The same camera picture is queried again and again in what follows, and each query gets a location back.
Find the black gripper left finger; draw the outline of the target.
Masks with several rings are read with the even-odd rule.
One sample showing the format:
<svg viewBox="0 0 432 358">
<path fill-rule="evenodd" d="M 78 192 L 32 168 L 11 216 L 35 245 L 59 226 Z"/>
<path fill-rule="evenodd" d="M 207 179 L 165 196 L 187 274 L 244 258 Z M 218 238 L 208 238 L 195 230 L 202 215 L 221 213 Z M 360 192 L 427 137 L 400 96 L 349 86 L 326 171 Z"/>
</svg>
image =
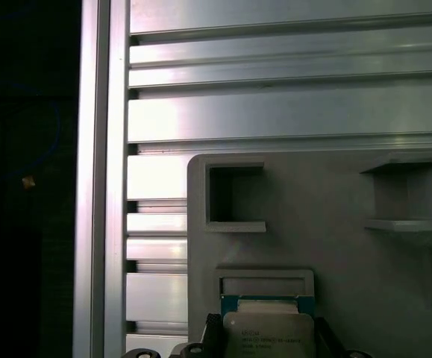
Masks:
<svg viewBox="0 0 432 358">
<path fill-rule="evenodd" d="M 176 345 L 169 357 L 223 357 L 223 322 L 221 315 L 208 314 L 200 342 Z"/>
</svg>

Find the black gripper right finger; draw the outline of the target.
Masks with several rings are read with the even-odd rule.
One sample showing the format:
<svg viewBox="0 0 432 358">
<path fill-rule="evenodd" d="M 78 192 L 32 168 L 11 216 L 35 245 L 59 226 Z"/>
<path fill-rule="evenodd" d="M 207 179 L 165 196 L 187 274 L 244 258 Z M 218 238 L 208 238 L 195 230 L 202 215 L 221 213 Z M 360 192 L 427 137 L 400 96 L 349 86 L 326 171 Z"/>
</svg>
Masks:
<svg viewBox="0 0 432 358">
<path fill-rule="evenodd" d="M 369 358 L 366 352 L 345 348 L 322 317 L 315 319 L 315 343 L 316 358 Z"/>
</svg>

